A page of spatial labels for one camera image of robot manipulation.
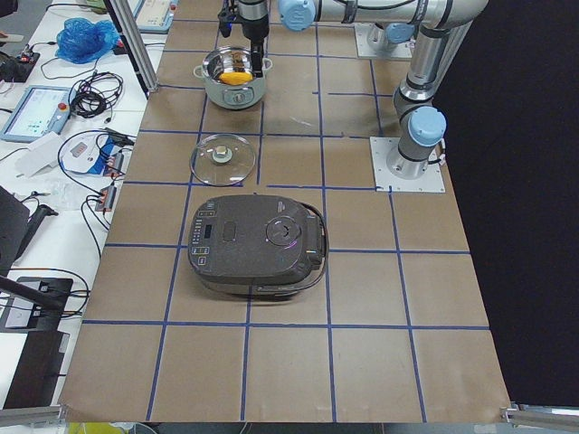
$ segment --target tiled surface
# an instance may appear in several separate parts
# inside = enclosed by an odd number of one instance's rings
[[[218,108],[192,69],[219,44],[247,45],[237,27],[218,37],[219,7],[177,10],[64,386],[71,419],[497,420],[508,397],[448,174],[446,194],[374,189],[367,138],[400,134],[390,95],[407,64],[357,60],[351,26],[273,24],[266,95]],[[252,144],[253,172],[201,185],[191,150],[232,132]],[[319,284],[279,303],[201,285],[193,213],[238,193],[324,213]]]

